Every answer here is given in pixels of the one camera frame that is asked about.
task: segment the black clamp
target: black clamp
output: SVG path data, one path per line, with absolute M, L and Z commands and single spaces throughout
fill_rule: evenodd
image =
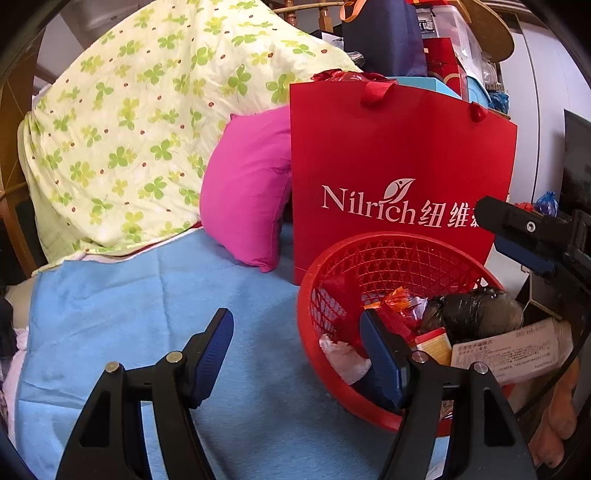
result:
M 511 406 L 485 364 L 447 367 L 425 352 L 412 352 L 372 309 L 363 313 L 359 327 L 384 394 L 397 407 L 407 407 L 379 480 L 427 476 L 443 400 L 454 404 L 441 479 L 536 478 Z
M 214 480 L 189 413 L 211 395 L 234 331 L 219 309 L 182 352 L 151 367 L 125 370 L 109 362 L 66 445 L 57 480 L 151 480 L 142 426 L 142 401 L 151 401 L 170 480 Z

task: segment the blue towel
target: blue towel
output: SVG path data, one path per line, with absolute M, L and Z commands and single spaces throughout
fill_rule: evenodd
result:
M 392 434 L 347 413 L 316 377 L 296 327 L 291 229 L 277 270 L 244 267 L 200 230 L 119 264 L 42 273 L 17 400 L 17 446 L 53 480 L 105 364 L 151 365 L 201 332 L 218 307 L 235 333 L 212 396 L 193 412 L 219 480 L 377 478 Z M 143 407 L 154 480 L 166 474 Z

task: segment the nilrich logo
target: nilrich logo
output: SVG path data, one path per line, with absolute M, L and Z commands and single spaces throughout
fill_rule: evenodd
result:
M 414 225 L 417 211 L 409 207 L 408 200 L 402 200 L 415 180 L 394 180 L 386 187 L 384 198 L 377 202 L 367 201 L 365 199 L 365 192 L 349 191 L 349 189 L 333 190 L 328 185 L 322 185 L 324 193 L 322 208 L 330 209 L 336 206 L 339 210 L 354 215 Z M 444 225 L 441 223 L 446 212 L 446 206 L 447 203 L 431 203 L 430 200 L 427 200 L 420 210 L 421 216 L 417 223 L 423 226 L 441 228 L 445 225 L 445 222 L 443 222 Z M 454 202 L 447 226 L 454 228 L 478 226 L 474 219 L 472 208 L 468 206 L 467 202 Z

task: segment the pink cloth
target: pink cloth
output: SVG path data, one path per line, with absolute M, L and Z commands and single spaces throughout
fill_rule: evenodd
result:
M 29 328 L 17 328 L 15 329 L 15 332 L 17 334 L 18 351 L 12 357 L 8 374 L 6 375 L 4 385 L 2 386 L 8 406 L 8 437 L 11 439 L 12 443 L 15 443 L 14 409 L 17 402 L 18 380 L 21 377 L 22 364 L 25 361 L 25 355 L 27 354 Z
M 289 106 L 233 116 L 203 179 L 206 232 L 237 260 L 269 272 L 279 262 L 280 219 L 290 192 Z

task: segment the floral quilt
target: floral quilt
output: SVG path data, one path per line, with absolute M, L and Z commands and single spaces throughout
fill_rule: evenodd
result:
M 185 231 L 230 114 L 281 106 L 290 83 L 334 68 L 357 70 L 258 0 L 157 0 L 122 21 L 21 125 L 50 265 Z

